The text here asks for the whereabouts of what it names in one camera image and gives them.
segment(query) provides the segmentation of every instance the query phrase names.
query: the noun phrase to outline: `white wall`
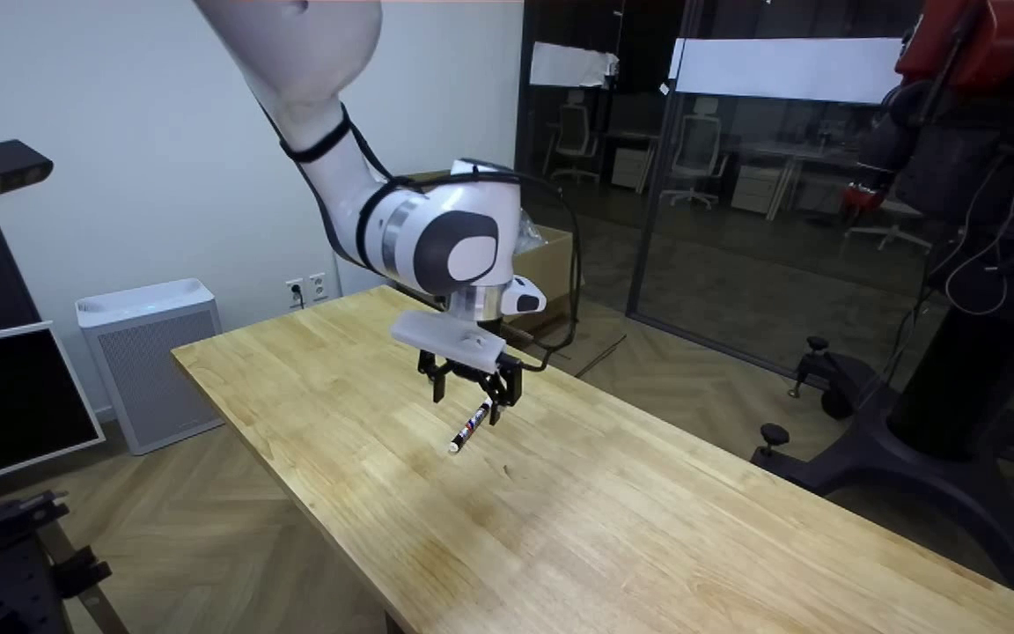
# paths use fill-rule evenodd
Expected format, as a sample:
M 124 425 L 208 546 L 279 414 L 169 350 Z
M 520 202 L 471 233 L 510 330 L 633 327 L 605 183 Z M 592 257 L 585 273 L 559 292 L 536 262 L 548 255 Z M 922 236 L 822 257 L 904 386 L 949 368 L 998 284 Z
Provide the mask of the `white wall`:
M 377 154 L 510 161 L 519 37 L 520 0 L 386 0 L 348 93 Z M 74 300 L 193 273 L 235 327 L 282 312 L 284 277 L 334 273 L 309 189 L 189 0 L 0 0 L 4 136 L 56 161 L 0 198 L 0 226 L 94 407 Z

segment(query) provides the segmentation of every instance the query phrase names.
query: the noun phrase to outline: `white robotic arm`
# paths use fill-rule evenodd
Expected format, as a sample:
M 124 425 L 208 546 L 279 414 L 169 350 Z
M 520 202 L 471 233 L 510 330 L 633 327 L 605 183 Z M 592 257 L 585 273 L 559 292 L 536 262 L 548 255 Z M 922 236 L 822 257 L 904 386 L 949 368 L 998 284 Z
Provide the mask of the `white robotic arm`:
M 544 290 L 513 273 L 519 183 L 500 166 L 455 161 L 452 179 L 411 189 L 381 166 L 338 98 L 374 56 L 381 0 L 198 8 L 313 185 L 331 246 L 406 290 L 449 294 L 445 319 L 406 319 L 399 337 L 492 368 L 503 343 L 476 333 L 476 324 L 547 306 Z

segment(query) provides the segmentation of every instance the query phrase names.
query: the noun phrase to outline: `black stand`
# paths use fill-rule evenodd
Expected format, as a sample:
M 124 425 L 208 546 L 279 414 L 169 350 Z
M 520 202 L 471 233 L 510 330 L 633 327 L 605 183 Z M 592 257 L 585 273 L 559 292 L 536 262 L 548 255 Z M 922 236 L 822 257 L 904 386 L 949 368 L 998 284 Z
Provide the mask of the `black stand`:
M 807 374 L 828 377 L 854 407 L 849 428 L 813 460 L 753 449 L 753 466 L 813 493 L 875 481 L 910 493 L 969 529 L 1014 584 L 1014 498 L 998 455 L 1014 425 L 1014 324 L 949 312 L 904 393 L 868 364 L 822 353 Z

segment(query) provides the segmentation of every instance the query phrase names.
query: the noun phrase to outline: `wooden tabletop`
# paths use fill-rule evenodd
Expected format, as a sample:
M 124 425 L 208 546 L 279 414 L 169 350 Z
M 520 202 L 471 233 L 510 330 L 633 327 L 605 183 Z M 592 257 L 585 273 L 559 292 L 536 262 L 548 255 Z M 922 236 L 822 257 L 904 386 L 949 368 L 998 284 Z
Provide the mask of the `wooden tabletop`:
M 559 368 L 449 441 L 374 290 L 175 357 L 409 631 L 1014 631 L 1014 593 Z

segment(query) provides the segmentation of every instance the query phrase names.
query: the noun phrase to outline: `monitor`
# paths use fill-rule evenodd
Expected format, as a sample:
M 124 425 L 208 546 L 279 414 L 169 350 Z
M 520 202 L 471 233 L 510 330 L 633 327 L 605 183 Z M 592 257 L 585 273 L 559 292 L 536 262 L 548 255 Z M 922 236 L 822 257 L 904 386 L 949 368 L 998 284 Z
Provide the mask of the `monitor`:
M 102 442 L 50 324 L 0 330 L 0 474 Z

